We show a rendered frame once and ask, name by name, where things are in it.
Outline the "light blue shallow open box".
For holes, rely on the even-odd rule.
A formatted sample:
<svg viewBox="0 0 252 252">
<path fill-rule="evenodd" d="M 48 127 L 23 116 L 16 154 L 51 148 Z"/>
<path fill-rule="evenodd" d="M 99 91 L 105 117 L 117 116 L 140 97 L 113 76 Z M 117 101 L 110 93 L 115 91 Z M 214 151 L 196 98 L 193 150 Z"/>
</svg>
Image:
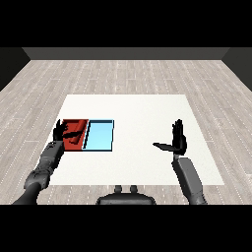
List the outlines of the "light blue shallow open box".
<svg viewBox="0 0 252 252">
<path fill-rule="evenodd" d="M 92 119 L 85 133 L 82 150 L 84 152 L 111 152 L 113 145 L 114 121 L 112 119 Z"/>
</svg>

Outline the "red shallow open box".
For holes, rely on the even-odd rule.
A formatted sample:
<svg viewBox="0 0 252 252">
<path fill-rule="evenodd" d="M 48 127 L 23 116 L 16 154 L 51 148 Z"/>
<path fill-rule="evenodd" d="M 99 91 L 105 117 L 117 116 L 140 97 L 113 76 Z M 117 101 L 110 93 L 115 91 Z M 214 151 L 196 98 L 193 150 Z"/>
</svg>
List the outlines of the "red shallow open box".
<svg viewBox="0 0 252 252">
<path fill-rule="evenodd" d="M 66 152 L 80 152 L 88 127 L 88 119 L 64 119 L 66 129 L 63 131 L 63 142 Z"/>
</svg>

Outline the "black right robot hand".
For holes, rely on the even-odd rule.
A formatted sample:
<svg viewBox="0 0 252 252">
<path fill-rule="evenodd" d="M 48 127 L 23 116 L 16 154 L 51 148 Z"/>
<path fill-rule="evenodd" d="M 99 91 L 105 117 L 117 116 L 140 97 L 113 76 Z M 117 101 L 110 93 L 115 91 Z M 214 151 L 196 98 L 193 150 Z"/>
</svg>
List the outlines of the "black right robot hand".
<svg viewBox="0 0 252 252">
<path fill-rule="evenodd" d="M 172 124 L 172 144 L 154 143 L 155 147 L 163 151 L 173 152 L 175 155 L 184 156 L 187 150 L 186 137 L 183 134 L 183 123 L 181 119 L 176 120 Z"/>
</svg>

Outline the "dark grey robot body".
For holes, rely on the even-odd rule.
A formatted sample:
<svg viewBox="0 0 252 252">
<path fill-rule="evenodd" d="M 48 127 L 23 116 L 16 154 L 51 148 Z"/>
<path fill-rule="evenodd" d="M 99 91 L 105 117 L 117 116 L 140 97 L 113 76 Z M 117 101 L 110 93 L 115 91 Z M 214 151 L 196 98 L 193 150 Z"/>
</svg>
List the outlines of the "dark grey robot body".
<svg viewBox="0 0 252 252">
<path fill-rule="evenodd" d="M 97 205 L 155 205 L 153 197 L 140 194 L 136 185 L 130 186 L 129 193 L 122 192 L 122 186 L 116 185 L 114 192 L 102 197 L 96 201 Z"/>
</svg>

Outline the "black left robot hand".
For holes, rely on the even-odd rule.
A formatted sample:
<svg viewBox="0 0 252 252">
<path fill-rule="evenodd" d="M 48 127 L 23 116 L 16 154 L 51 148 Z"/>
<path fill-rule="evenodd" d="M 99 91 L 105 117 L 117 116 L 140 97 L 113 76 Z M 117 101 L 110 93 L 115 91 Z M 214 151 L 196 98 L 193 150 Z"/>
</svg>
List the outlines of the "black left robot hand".
<svg viewBox="0 0 252 252">
<path fill-rule="evenodd" d="M 65 133 L 68 129 L 67 123 L 57 121 L 55 128 L 53 129 L 53 140 L 54 141 L 62 141 L 63 139 L 77 137 L 82 134 L 81 131 Z"/>
</svg>

